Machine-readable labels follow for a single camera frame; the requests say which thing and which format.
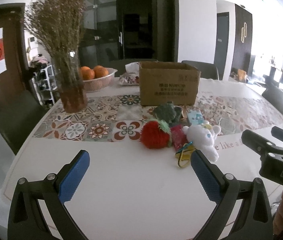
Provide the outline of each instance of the white round table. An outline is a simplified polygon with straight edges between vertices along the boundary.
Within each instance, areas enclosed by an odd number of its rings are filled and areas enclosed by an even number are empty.
[[[102,91],[89,93],[88,98],[138,94],[139,87],[121,87],[115,82]],[[245,84],[206,79],[200,79],[197,98],[201,98],[202,103],[203,98],[208,101],[228,98],[229,102],[237,104],[249,100],[265,101]],[[126,138],[115,142],[48,138],[51,135],[45,138],[43,134],[37,138],[38,130],[54,111],[58,111],[59,103],[38,123],[14,159],[3,185],[5,200],[12,199],[19,178],[42,180],[49,173],[57,173],[84,149],[90,154],[90,166],[72,200],[65,206],[88,239],[187,240],[196,235],[215,203],[208,200],[191,166],[184,169],[177,166],[172,147],[148,150],[138,140]],[[233,110],[240,107],[243,106],[234,104]],[[281,123],[275,124],[283,128],[283,119],[278,120]],[[272,138],[272,126],[268,124],[255,132],[283,146]],[[242,145],[240,138],[241,133],[235,130],[233,134],[218,136],[215,145],[219,160],[215,164],[223,173],[252,181],[259,177],[259,156]],[[283,187],[267,179],[263,181],[272,203]],[[240,202],[237,201],[222,236],[230,231]],[[53,235],[60,237],[43,201],[40,204]]]

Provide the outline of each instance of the pink package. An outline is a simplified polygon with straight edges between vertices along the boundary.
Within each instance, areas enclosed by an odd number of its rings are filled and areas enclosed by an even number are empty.
[[[182,125],[176,125],[170,129],[172,144],[175,147],[175,150],[178,151],[185,143],[188,143],[186,135],[182,131]]]

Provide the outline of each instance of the glass cabinet door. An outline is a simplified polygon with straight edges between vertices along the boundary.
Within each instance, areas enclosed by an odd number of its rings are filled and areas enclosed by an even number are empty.
[[[107,67],[119,53],[116,0],[86,0],[86,6],[79,48],[81,66]]]

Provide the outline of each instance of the yellow ribbon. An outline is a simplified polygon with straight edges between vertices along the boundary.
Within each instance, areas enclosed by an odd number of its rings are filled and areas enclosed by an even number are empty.
[[[175,157],[178,158],[178,166],[180,168],[185,168],[190,164],[190,157],[194,150],[195,147],[191,144],[188,147],[184,148],[181,152],[177,152],[175,154]]]

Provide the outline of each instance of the orange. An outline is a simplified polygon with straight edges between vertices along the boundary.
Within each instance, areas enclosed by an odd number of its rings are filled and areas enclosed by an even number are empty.
[[[95,72],[92,69],[82,70],[83,80],[91,80],[95,78]]]
[[[109,74],[107,68],[104,68],[104,67],[97,68],[97,69],[94,68],[94,71],[95,71],[95,78],[104,77]]]
[[[90,69],[90,67],[83,66],[83,67],[80,68],[80,70],[87,70],[87,69]]]
[[[94,67],[94,70],[98,69],[98,68],[101,68],[101,67],[103,67],[103,66],[97,65],[96,67]]]

